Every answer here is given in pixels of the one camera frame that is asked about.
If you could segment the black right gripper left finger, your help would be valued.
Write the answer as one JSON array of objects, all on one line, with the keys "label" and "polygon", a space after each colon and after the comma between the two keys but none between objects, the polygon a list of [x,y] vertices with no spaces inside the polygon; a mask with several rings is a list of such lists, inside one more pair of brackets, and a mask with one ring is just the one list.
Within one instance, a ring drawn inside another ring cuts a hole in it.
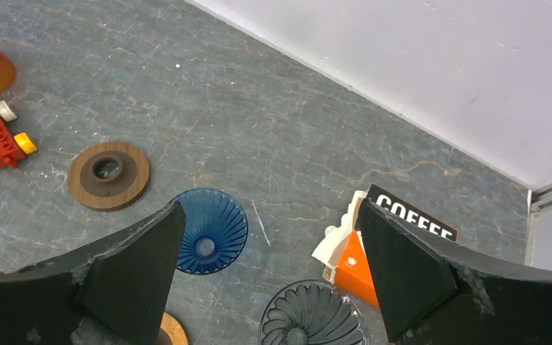
[{"label": "black right gripper left finger", "polygon": [[0,272],[0,344],[71,344],[83,320],[155,344],[185,231],[177,201],[120,231]]}]

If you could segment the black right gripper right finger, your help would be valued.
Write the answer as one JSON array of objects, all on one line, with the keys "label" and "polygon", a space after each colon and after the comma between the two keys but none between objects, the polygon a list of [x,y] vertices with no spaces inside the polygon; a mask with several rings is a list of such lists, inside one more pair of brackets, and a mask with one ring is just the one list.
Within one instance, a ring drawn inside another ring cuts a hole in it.
[{"label": "black right gripper right finger", "polygon": [[362,233],[394,344],[552,344],[552,271],[476,252],[362,201]]}]

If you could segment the light wooden ring holder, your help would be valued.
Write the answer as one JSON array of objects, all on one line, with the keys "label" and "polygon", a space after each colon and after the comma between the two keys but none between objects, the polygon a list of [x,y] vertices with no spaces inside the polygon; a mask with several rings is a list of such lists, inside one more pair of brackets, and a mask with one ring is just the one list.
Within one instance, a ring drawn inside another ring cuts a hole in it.
[{"label": "light wooden ring holder", "polygon": [[156,345],[189,345],[184,328],[169,313],[163,313]]}]

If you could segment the blue ribbed plastic dripper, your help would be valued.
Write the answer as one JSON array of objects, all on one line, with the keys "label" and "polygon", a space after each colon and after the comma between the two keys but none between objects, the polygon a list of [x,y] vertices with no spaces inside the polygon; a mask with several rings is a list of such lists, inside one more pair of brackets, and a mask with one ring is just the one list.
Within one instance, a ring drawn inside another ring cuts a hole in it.
[{"label": "blue ribbed plastic dripper", "polygon": [[224,270],[242,253],[248,238],[247,215],[230,194],[193,188],[173,198],[186,216],[177,270],[209,275]]}]

